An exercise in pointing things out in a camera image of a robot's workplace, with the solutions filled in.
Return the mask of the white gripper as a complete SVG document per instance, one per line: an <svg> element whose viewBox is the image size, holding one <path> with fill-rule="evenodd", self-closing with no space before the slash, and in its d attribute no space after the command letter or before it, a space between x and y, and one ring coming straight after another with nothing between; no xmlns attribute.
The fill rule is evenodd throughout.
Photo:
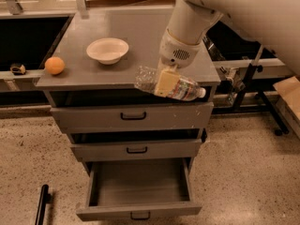
<svg viewBox="0 0 300 225"><path fill-rule="evenodd" d="M165 30L159 45L159 57L166 66L188 67L195 59L200 49L200 42L188 44L174 37L168 29ZM178 72L164 68L161 70L154 94L165 98L176 86L180 79Z"/></svg>

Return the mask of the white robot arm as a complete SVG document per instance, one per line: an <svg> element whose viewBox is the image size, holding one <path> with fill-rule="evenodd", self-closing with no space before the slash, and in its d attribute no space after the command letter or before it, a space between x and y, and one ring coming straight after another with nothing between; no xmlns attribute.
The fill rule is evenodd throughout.
<svg viewBox="0 0 300 225"><path fill-rule="evenodd" d="M189 66L204 35L222 18L300 73L300 0L176 0L160 42L159 62Z"/></svg>

